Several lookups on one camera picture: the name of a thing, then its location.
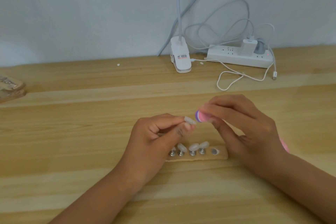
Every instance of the wooden table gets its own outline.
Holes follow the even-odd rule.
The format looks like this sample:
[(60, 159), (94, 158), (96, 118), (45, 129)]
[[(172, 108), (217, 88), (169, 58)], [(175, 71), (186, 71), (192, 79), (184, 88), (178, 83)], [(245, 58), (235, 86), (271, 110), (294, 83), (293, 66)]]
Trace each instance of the wooden table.
[[(144, 116), (193, 117), (219, 94), (245, 94), (292, 153), (336, 175), (336, 46), (275, 50), (278, 78), (216, 88), (219, 63), (178, 74), (168, 56), (3, 68), (27, 84), (0, 105), (0, 223), (46, 223), (108, 173)], [(262, 77), (264, 69), (231, 66)], [(236, 76), (225, 74), (225, 87)], [(210, 124), (185, 142), (223, 144)], [(166, 163), (116, 223), (320, 223), (237, 160)]]

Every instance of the white power strip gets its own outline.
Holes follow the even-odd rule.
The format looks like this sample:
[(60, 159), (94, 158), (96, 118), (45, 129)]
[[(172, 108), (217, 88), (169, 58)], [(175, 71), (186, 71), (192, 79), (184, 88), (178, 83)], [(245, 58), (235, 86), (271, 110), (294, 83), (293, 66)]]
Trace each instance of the white power strip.
[(268, 68), (273, 62), (273, 57), (269, 50), (266, 50), (262, 55), (253, 52), (242, 55), (241, 47), (225, 45), (210, 45), (208, 55), (204, 59), (208, 61), (212, 61), (213, 59), (213, 62), (218, 62), (215, 60), (219, 60), (228, 64), (262, 68)]

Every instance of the power strip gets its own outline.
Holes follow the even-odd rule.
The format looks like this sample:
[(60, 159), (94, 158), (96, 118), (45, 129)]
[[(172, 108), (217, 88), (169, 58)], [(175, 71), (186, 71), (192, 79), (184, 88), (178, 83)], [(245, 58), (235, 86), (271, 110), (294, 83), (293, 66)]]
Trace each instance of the power strip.
[(269, 50), (266, 50), (264, 54), (249, 53), (241, 55), (241, 47), (232, 47), (225, 45), (210, 45), (208, 49), (208, 55), (205, 60), (223, 63), (268, 68), (272, 62), (273, 57)]

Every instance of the white wall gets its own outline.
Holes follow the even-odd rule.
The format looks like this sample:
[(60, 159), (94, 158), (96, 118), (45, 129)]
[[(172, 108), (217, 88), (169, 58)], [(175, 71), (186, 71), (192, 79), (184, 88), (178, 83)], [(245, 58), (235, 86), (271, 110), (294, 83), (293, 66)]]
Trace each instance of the white wall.
[[(198, 0), (183, 27), (227, 1)], [(335, 0), (247, 1), (255, 24), (274, 24), (273, 47), (336, 43)], [(224, 32), (244, 11), (220, 10), (211, 23)], [(175, 18), (175, 0), (0, 0), (0, 66), (155, 55)]]

